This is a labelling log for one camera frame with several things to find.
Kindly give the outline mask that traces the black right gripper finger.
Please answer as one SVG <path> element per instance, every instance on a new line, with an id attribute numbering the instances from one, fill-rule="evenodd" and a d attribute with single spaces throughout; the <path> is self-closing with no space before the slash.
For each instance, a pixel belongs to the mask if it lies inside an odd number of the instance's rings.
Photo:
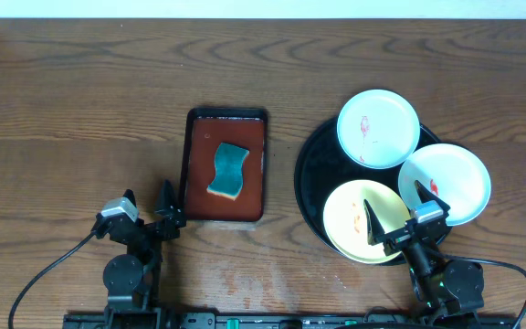
<path id="1" fill-rule="evenodd" d="M 369 201 L 363 201 L 364 212 L 367 220 L 367 242 L 370 245 L 376 245 L 383 242 L 384 229 L 378 217 L 373 211 Z"/>
<path id="2" fill-rule="evenodd" d="M 450 206 L 447 203 L 445 203 L 442 199 L 436 196 L 433 192 L 429 191 L 418 180 L 415 180 L 414 185 L 419 199 L 423 204 L 425 204 L 428 201 L 435 201 L 444 211 L 450 210 Z"/>

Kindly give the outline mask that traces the yellow plate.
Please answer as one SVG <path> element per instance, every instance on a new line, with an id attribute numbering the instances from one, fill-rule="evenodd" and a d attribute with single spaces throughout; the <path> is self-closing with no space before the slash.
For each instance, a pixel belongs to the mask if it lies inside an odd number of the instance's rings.
<path id="1" fill-rule="evenodd" d="M 346 258 L 383 264 L 400 253 L 386 256 L 383 244 L 373 246 L 367 242 L 364 200 L 369 202 L 385 233 L 402 228 L 410 218 L 405 203 L 393 189 L 372 180 L 353 180 L 329 195 L 323 209 L 324 228 L 331 243 Z"/>

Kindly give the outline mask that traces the white plate with small stain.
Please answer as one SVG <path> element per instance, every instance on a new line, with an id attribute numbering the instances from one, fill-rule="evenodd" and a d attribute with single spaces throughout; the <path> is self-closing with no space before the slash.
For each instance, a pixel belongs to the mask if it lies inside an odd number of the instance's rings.
<path id="1" fill-rule="evenodd" d="M 476 218 L 487 206 L 491 181 L 486 166 L 469 150 L 435 143 L 416 150 L 403 163 L 398 189 L 408 208 L 422 202 L 415 182 L 450 206 L 447 225 L 460 226 Z"/>

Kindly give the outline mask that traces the teal yellow sponge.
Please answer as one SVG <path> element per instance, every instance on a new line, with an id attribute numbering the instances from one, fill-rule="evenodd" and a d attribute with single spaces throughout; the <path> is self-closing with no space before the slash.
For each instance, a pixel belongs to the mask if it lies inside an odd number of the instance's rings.
<path id="1" fill-rule="evenodd" d="M 214 158 L 215 177 L 207 187 L 207 192 L 236 200 L 243 188 L 243 165 L 248 155 L 248 149 L 221 143 Z"/>

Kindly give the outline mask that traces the white plate with long stain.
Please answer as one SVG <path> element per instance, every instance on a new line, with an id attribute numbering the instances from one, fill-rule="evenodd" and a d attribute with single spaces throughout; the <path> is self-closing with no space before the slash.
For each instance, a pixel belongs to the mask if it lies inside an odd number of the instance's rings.
<path id="1" fill-rule="evenodd" d="M 414 107 L 404 97 L 389 90 L 366 90 L 343 105 L 336 132 L 351 160 L 382 170 L 401 164 L 414 152 L 421 128 Z"/>

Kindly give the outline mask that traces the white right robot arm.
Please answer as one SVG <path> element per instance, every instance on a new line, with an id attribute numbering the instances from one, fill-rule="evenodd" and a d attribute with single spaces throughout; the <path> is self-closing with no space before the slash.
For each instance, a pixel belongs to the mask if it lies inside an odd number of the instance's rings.
<path id="1" fill-rule="evenodd" d="M 438 318 L 474 313 L 484 306 L 483 269 L 474 260 L 452 260 L 437 247 L 437 236 L 447 230 L 450 206 L 415 182 L 422 204 L 412 209 L 401 228 L 385 232 L 368 200 L 363 201 L 367 242 L 383 244 L 384 253 L 403 254 L 410 269 L 419 304 L 412 316 L 433 324 Z"/>

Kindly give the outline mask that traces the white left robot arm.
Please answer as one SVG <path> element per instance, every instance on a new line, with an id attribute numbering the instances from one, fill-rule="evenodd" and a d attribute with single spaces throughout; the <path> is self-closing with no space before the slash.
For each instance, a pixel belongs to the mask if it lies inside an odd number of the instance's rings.
<path id="1" fill-rule="evenodd" d="M 103 283 L 108 290 L 108 308 L 113 312 L 141 313 L 157 304 L 163 262 L 162 244 L 180 237 L 186 224 L 170 181 L 163 182 L 156 201 L 158 221 L 144 222 L 128 189 L 109 201 L 96 215 L 92 232 L 127 247 L 106 265 Z"/>

